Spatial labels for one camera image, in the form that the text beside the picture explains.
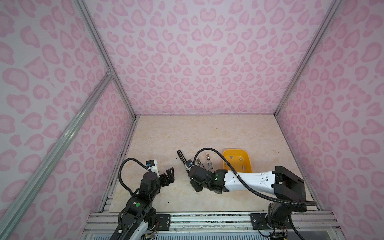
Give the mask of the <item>black long stapler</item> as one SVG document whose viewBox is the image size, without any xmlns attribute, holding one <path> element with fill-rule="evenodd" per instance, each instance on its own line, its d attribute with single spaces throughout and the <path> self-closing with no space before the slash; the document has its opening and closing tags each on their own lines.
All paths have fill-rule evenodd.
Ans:
<svg viewBox="0 0 384 240">
<path fill-rule="evenodd" d="M 185 158 L 184 154 L 182 153 L 181 150 L 178 150 L 177 154 L 178 154 L 178 157 L 180 158 L 180 160 L 183 162 L 183 164 L 185 166 L 185 164 L 187 163 L 187 159 Z"/>
</svg>

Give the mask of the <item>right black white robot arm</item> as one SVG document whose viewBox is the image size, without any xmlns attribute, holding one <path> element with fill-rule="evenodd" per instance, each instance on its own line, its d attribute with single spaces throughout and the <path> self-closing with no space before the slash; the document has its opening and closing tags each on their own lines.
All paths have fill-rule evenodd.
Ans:
<svg viewBox="0 0 384 240">
<path fill-rule="evenodd" d="M 305 213 L 307 207 L 318 204 L 307 200 L 304 180 L 282 166 L 263 173 L 235 173 L 228 170 L 210 172 L 193 165 L 187 173 L 196 192 L 204 188 L 216 194 L 248 190 L 270 201 L 262 221 L 270 229 L 283 227 L 293 212 Z"/>
</svg>

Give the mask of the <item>grey mini stapler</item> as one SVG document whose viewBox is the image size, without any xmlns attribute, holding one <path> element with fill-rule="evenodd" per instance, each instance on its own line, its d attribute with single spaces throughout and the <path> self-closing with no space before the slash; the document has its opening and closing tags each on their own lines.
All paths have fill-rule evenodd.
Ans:
<svg viewBox="0 0 384 240">
<path fill-rule="evenodd" d="M 201 160 L 199 158 L 196 159 L 196 163 L 199 167 L 205 169 L 205 166 L 203 165 L 203 163 L 201 162 Z"/>
</svg>

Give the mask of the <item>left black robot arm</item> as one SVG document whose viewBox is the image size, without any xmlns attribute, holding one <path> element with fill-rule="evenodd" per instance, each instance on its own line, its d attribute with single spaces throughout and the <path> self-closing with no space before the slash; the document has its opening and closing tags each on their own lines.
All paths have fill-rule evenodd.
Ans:
<svg viewBox="0 0 384 240">
<path fill-rule="evenodd" d="M 175 181 L 174 168 L 164 174 L 147 172 L 143 175 L 140 187 L 127 201 L 118 214 L 118 226 L 111 236 L 112 240 L 139 240 L 145 232 L 151 231 L 156 224 L 156 209 L 153 200 L 162 187 Z"/>
</svg>

